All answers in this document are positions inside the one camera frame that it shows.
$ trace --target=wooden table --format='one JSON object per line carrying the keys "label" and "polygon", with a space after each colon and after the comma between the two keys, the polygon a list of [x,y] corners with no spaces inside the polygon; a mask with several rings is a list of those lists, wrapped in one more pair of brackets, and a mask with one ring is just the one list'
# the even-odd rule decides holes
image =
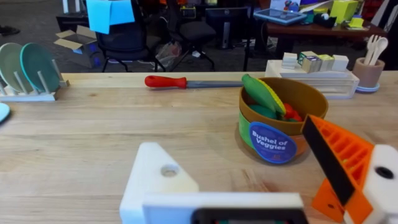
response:
{"label": "wooden table", "polygon": [[[166,73],[239,80],[236,73]],[[264,72],[251,73],[255,77]],[[157,141],[202,191],[300,192],[310,223],[332,223],[310,203],[324,175],[308,151],[284,166],[251,158],[238,140],[238,88],[155,91],[148,73],[64,74],[51,103],[8,103],[0,125],[0,223],[120,223],[118,207],[137,148]],[[326,119],[398,147],[398,72],[380,90],[330,100]]]}
{"label": "wooden table", "polygon": [[364,27],[368,27],[369,30],[348,30],[341,25],[337,25],[333,28],[325,28],[318,24],[300,25],[294,24],[290,26],[283,26],[268,22],[266,29],[262,32],[265,33],[264,39],[268,36],[278,37],[278,43],[275,50],[275,56],[279,59],[283,58],[284,52],[293,51],[294,40],[296,39],[314,39],[314,38],[328,38],[328,37],[370,37],[371,35],[386,36],[387,33],[371,24],[368,21],[364,21]]}

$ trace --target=plate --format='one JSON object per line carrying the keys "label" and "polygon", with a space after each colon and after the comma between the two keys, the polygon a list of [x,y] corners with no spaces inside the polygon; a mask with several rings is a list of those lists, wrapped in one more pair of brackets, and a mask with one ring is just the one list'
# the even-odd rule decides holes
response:
{"label": "plate", "polygon": [[7,85],[15,91],[22,93],[23,89],[14,75],[14,72],[18,72],[26,91],[31,92],[33,88],[22,72],[21,63],[19,61],[21,49],[22,45],[15,43],[3,44],[0,47],[0,75]]}
{"label": "plate", "polygon": [[380,88],[380,84],[378,83],[373,88],[358,86],[358,87],[356,87],[356,91],[361,92],[361,93],[374,93],[375,91],[378,91],[379,88]]}
{"label": "plate", "polygon": [[10,114],[10,107],[4,103],[0,103],[0,122],[4,121]]}
{"label": "plate", "polygon": [[60,77],[52,63],[52,55],[39,44],[29,43],[21,50],[21,67],[26,78],[40,91],[45,91],[37,71],[42,71],[49,91],[55,91],[60,84]]}

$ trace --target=cup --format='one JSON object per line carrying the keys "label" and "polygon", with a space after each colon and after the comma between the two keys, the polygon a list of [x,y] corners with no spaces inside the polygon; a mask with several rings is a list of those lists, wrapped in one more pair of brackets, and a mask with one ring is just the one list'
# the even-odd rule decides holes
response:
{"label": "cup", "polygon": [[359,78],[358,86],[374,88],[379,81],[385,63],[382,60],[377,60],[375,65],[365,65],[364,60],[363,57],[356,59],[353,74]]}

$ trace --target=blue circular label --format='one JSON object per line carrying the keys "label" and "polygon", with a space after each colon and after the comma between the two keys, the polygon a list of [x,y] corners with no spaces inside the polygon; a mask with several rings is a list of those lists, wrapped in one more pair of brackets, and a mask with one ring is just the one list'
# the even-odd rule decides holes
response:
{"label": "blue circular label", "polygon": [[293,139],[269,125],[252,122],[249,135],[254,150],[268,162],[282,164],[296,155],[297,145]]}

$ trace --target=shoe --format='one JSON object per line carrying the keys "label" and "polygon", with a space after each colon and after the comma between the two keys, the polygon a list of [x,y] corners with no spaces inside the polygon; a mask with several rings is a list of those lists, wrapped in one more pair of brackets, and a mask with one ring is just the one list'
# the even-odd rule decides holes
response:
{"label": "shoe", "polygon": [[0,35],[7,36],[19,33],[20,30],[10,26],[0,26]]}

